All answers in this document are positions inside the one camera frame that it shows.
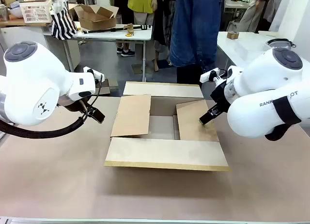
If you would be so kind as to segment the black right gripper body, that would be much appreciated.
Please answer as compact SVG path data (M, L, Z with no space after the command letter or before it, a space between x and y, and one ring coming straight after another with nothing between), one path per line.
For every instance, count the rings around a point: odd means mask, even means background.
M224 95L224 88L226 86L226 82L222 82L218 85L215 90L210 94L212 100L216 103L212 109L218 111L227 111L230 107L230 103L227 101Z

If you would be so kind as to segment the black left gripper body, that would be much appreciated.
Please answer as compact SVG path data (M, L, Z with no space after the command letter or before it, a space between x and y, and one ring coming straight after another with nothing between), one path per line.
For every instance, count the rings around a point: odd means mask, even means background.
M70 112L80 112L85 114L86 111L89 112L89 114L94 114L95 113L95 108L92 107L88 101L90 97L84 97L80 100L74 101L72 104L69 105L62 105L60 103L57 104L58 107L63 106Z

